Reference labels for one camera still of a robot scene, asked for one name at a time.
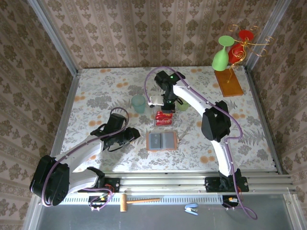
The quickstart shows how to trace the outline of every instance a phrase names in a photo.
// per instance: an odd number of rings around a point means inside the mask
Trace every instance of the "wine glass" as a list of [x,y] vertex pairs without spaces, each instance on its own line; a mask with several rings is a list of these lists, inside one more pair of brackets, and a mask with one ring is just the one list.
[[212,68],[216,71],[224,71],[228,65],[228,53],[226,47],[232,46],[235,40],[231,36],[221,36],[219,38],[219,43],[223,46],[223,49],[218,51],[212,61]]

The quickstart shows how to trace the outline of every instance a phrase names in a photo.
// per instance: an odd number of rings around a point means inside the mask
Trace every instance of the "wooden handle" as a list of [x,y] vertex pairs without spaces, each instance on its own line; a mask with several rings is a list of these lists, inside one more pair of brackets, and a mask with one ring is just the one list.
[[160,201],[160,198],[143,199],[143,200],[129,200],[127,201],[127,204],[138,204],[138,203],[146,203],[146,202],[154,202],[154,201]]
[[120,197],[120,212],[127,212],[127,195],[122,194]]

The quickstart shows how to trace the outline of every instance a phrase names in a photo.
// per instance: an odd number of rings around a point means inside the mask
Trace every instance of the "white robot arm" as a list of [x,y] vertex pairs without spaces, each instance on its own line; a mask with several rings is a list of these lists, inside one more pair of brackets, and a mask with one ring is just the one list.
[[137,129],[126,127],[127,123],[124,116],[111,113],[108,122],[91,132],[83,142],[56,157],[42,157],[31,181],[30,191],[41,197],[45,206],[56,206],[67,194],[85,188],[104,187],[107,178],[99,169],[88,167],[83,172],[74,170],[101,151],[114,151],[110,147],[115,143],[120,149],[140,137]]
[[[172,86],[172,91],[174,95],[177,97],[182,98],[187,103],[189,103],[202,117],[206,112],[206,109],[209,108],[208,104],[204,102],[197,94],[192,92],[182,81],[177,81],[175,85]],[[167,99],[164,100],[162,96],[153,96],[150,97],[150,102],[148,103],[150,106],[152,105],[161,105],[162,107],[165,103],[172,103],[172,100],[168,101]],[[219,142],[216,140],[211,140],[211,143],[214,147],[214,151],[219,162],[219,171],[224,176],[229,176],[232,174],[231,167],[230,167],[230,159],[226,153],[226,148],[224,145],[224,138],[223,137]]]
[[149,106],[161,106],[164,113],[175,112],[175,101],[182,103],[181,99],[188,102],[202,116],[201,130],[204,136],[211,141],[219,163],[219,178],[206,178],[207,192],[229,192],[234,191],[233,175],[236,183],[240,185],[241,190],[248,191],[244,184],[247,181],[241,176],[240,170],[235,162],[227,153],[225,139],[230,133],[231,122],[228,113],[227,104],[224,101],[215,103],[214,107],[208,101],[204,101],[201,93],[191,89],[185,76],[180,72],[167,75],[164,71],[158,72],[154,78],[160,88],[165,91],[162,96],[153,96],[149,98]]

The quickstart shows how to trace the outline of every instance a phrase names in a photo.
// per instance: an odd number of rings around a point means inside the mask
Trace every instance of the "floral tablecloth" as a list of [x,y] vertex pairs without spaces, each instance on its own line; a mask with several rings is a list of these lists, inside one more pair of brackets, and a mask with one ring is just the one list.
[[[218,162],[213,146],[202,134],[201,116],[195,109],[177,111],[171,127],[154,127],[153,109],[146,107],[145,113],[135,113],[131,98],[143,94],[146,75],[153,68],[85,69],[82,71],[79,87],[72,107],[62,152],[83,141],[89,133],[102,123],[106,123],[110,110],[121,106],[130,114],[130,127],[139,130],[141,137],[115,152],[101,152],[82,164],[77,170],[88,166],[102,171],[128,172],[139,170],[218,170]],[[232,141],[231,151],[237,165],[242,170],[275,171],[270,148],[250,91],[247,77],[242,67],[235,70],[244,95],[222,96],[214,71],[211,67],[178,67],[187,80],[211,102],[224,100],[229,113],[238,120],[244,132],[240,141]],[[148,81],[150,95],[161,94],[154,82]],[[179,138],[178,150],[148,152],[146,132],[175,130]],[[231,136],[238,135],[232,124]]]

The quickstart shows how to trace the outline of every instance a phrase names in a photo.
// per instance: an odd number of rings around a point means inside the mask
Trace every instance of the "green cup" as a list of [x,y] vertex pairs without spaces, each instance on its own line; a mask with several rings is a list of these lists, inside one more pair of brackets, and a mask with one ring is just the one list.
[[146,100],[142,95],[135,95],[131,100],[131,104],[137,113],[139,114],[144,113]]
[[181,98],[181,100],[182,100],[183,104],[177,103],[177,109],[179,109],[180,111],[186,111],[186,110],[189,108],[190,104],[187,103],[187,102],[186,102],[185,100],[183,100],[182,98]]

